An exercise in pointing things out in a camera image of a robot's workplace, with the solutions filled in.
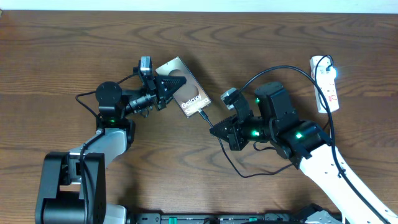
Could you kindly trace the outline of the Galaxy S25 Ultra smartphone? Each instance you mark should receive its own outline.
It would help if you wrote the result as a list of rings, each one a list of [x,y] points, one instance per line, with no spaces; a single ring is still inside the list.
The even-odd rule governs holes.
[[[186,83],[173,94],[173,98],[187,118],[211,104],[210,97],[180,57],[158,67],[156,72],[158,75],[186,78]]]

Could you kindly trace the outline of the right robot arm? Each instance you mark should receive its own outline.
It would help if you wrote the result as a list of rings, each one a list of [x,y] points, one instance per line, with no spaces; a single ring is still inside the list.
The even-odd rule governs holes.
[[[271,143],[280,157],[327,194],[350,223],[397,223],[397,215],[331,147],[331,137],[317,123],[299,119],[281,83],[266,83],[254,94],[261,113],[258,117],[239,90],[222,94],[226,107],[236,114],[214,125],[210,133],[226,141],[232,151],[242,150],[250,141]]]

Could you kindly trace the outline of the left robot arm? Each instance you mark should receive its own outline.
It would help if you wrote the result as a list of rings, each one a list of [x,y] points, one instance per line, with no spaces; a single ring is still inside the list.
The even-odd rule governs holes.
[[[104,82],[94,94],[100,113],[96,133],[68,152],[44,158],[35,209],[36,223],[135,223],[126,207],[106,201],[105,170],[134,141],[136,124],[130,114],[155,106],[165,108],[185,77],[140,75],[142,88],[124,90]]]

